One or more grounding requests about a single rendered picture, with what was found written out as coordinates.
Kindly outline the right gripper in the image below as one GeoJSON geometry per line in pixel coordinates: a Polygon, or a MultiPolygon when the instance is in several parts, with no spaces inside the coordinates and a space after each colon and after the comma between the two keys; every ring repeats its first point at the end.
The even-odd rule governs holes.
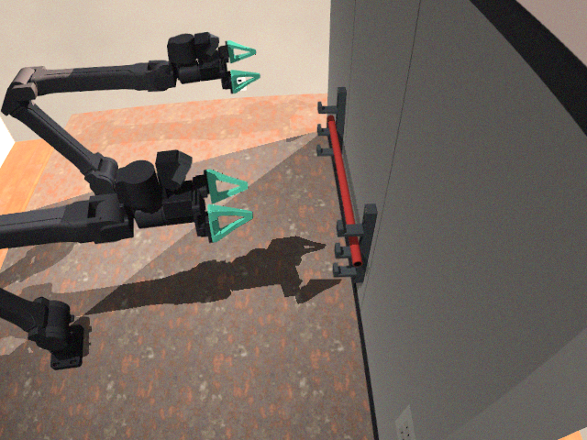
{"type": "Polygon", "coordinates": [[[193,177],[193,189],[192,189],[192,217],[176,218],[166,220],[163,207],[161,204],[161,211],[163,221],[167,226],[194,223],[196,234],[198,237],[208,237],[209,243],[214,243],[228,235],[230,232],[244,225],[251,219],[253,219],[252,211],[225,207],[220,205],[214,205],[215,203],[222,201],[232,195],[241,193],[248,189],[248,183],[239,179],[229,177],[225,174],[217,172],[215,170],[204,170],[204,175],[195,175],[193,177]],[[207,177],[207,178],[206,178],[207,177]],[[234,189],[218,192],[216,189],[216,181],[228,182],[239,185],[234,189]],[[208,198],[208,194],[211,196],[211,203],[207,205],[207,211],[205,211],[205,199],[208,198]],[[201,198],[201,209],[199,209],[199,202],[201,198]],[[239,220],[226,225],[222,228],[219,227],[218,217],[227,215],[244,216],[239,220]],[[209,217],[208,217],[209,216],[209,217]],[[198,218],[198,220],[197,220],[198,218]],[[207,231],[206,231],[207,226],[207,231]],[[209,236],[208,236],[208,235],[209,236]]]}

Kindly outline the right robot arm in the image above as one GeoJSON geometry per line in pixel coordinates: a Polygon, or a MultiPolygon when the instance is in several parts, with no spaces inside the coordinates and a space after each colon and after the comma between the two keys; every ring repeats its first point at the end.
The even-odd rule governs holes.
{"type": "MultiPolygon", "coordinates": [[[[118,168],[115,193],[55,208],[0,214],[0,249],[58,242],[102,244],[132,238],[134,218],[139,229],[166,226],[161,200],[166,220],[192,217],[193,180],[185,181],[192,163],[193,157],[178,149],[158,151],[157,174],[147,160],[118,168]]],[[[55,356],[51,354],[50,359],[54,370],[82,365],[84,328],[69,326],[74,314],[67,303],[44,297],[31,302],[0,288],[0,318],[27,332],[38,347],[49,350],[55,356]]]]}

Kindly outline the red metal bar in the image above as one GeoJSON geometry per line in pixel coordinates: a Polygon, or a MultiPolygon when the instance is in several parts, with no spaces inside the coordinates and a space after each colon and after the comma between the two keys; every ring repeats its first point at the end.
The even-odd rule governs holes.
{"type": "MultiPolygon", "coordinates": [[[[327,122],[328,122],[328,126],[329,126],[329,132],[330,132],[330,136],[331,136],[331,142],[332,142],[332,147],[333,147],[333,151],[334,151],[334,157],[335,157],[335,162],[336,162],[336,167],[337,167],[337,172],[338,172],[338,182],[339,182],[339,187],[340,187],[340,192],[341,192],[341,198],[342,198],[342,203],[343,203],[343,208],[344,208],[346,224],[353,225],[353,224],[355,224],[355,219],[354,219],[352,204],[351,204],[351,200],[350,200],[348,181],[347,181],[344,162],[343,162],[342,153],[341,153],[341,149],[340,149],[340,145],[339,145],[338,132],[337,132],[337,127],[336,127],[334,116],[329,115],[327,117],[327,122]]],[[[360,253],[360,244],[359,244],[358,237],[357,236],[349,236],[349,245],[350,245],[353,266],[355,266],[355,267],[361,266],[362,265],[362,258],[361,258],[361,253],[360,253]]]]}

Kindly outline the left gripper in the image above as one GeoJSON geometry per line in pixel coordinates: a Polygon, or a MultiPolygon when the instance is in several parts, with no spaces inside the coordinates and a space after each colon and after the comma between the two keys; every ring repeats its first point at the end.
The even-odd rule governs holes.
{"type": "Polygon", "coordinates": [[[201,80],[201,82],[203,82],[203,81],[217,80],[217,79],[221,78],[222,89],[228,90],[228,89],[230,89],[230,86],[231,86],[231,89],[230,89],[231,94],[236,94],[237,92],[242,90],[244,87],[246,87],[250,83],[257,81],[260,78],[260,74],[256,73],[256,72],[250,72],[250,71],[235,71],[235,70],[227,71],[227,63],[229,63],[229,60],[230,60],[230,63],[234,63],[236,61],[241,61],[243,59],[246,59],[247,57],[253,56],[256,54],[256,50],[242,46],[242,45],[240,45],[236,42],[233,42],[231,40],[225,41],[225,44],[226,44],[225,46],[220,46],[217,48],[218,49],[220,76],[201,79],[201,75],[199,72],[199,65],[197,65],[199,80],[201,80]],[[245,51],[249,51],[249,52],[245,53],[245,54],[234,55],[234,49],[245,50],[245,51]],[[229,59],[228,59],[228,57],[229,57],[229,59]],[[240,77],[253,77],[253,78],[248,79],[245,82],[238,83],[237,78],[240,78],[240,77]]]}

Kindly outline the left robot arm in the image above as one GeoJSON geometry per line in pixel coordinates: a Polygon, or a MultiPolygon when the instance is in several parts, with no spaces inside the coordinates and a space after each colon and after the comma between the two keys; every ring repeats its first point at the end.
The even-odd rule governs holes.
{"type": "Polygon", "coordinates": [[[218,44],[219,37],[209,32],[181,34],[168,40],[169,61],[59,70],[25,67],[7,88],[1,112],[25,124],[70,161],[84,175],[95,195],[116,193],[117,162],[88,150],[32,100],[45,94],[85,91],[163,92],[176,87],[177,78],[181,84],[200,82],[197,65],[201,79],[217,77],[220,76],[218,44]]]}

